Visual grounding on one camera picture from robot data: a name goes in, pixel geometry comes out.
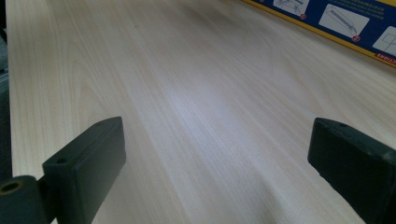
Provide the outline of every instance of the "wood grain surface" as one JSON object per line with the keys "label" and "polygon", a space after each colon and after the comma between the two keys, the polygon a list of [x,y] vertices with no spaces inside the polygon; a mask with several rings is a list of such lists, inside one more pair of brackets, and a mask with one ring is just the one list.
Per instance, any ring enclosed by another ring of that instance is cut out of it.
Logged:
{"label": "wood grain surface", "polygon": [[14,175],[122,116],[94,223],[363,223],[307,162],[314,118],[396,147],[395,69],[239,0],[8,0]]}

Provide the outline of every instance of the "instruction diagram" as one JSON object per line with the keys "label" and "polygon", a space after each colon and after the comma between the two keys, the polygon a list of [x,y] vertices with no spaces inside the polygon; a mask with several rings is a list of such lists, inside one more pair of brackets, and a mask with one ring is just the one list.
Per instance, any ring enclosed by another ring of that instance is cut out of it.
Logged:
{"label": "instruction diagram", "polygon": [[359,36],[369,20],[367,17],[329,4],[326,6],[319,24],[352,38]]}
{"label": "instruction diagram", "polygon": [[274,6],[297,16],[305,14],[309,0],[275,0]]}
{"label": "instruction diagram", "polygon": [[388,27],[373,44],[373,48],[396,56],[396,28],[393,26]]}

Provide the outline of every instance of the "round hole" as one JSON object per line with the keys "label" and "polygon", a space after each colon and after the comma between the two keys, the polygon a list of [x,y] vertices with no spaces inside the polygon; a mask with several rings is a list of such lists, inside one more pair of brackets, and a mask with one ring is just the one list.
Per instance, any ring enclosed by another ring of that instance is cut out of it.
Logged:
{"label": "round hole", "polygon": [[1,188],[2,193],[10,193],[11,191],[17,189],[20,186],[19,183],[9,183]]}
{"label": "round hole", "polygon": [[58,164],[66,163],[66,159],[65,158],[60,158],[59,160],[56,161],[56,163],[58,163]]}

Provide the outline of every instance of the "red circle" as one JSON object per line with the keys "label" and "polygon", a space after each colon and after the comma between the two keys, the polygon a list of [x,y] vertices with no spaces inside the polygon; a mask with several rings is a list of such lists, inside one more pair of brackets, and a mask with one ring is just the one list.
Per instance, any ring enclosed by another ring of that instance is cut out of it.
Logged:
{"label": "red circle", "polygon": [[359,41],[361,40],[361,37],[358,36],[358,35],[355,35],[355,36],[352,37],[352,40],[353,40],[354,42],[359,42]]}

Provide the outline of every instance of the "box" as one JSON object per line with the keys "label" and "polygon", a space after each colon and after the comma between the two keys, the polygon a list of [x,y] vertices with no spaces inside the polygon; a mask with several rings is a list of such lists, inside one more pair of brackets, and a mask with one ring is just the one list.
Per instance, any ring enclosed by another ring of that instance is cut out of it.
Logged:
{"label": "box", "polygon": [[244,0],[396,67],[396,0]]}

